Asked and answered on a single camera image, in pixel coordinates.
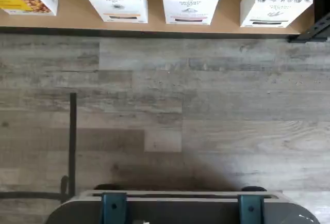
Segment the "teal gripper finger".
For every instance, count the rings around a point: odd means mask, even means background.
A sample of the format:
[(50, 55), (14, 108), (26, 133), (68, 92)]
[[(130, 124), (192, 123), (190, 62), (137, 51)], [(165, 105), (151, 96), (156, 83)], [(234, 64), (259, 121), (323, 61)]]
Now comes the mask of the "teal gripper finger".
[(106, 193), (101, 197), (101, 224), (125, 224), (127, 218), (127, 194)]
[(264, 224), (264, 197), (240, 195), (238, 205), (240, 224)]

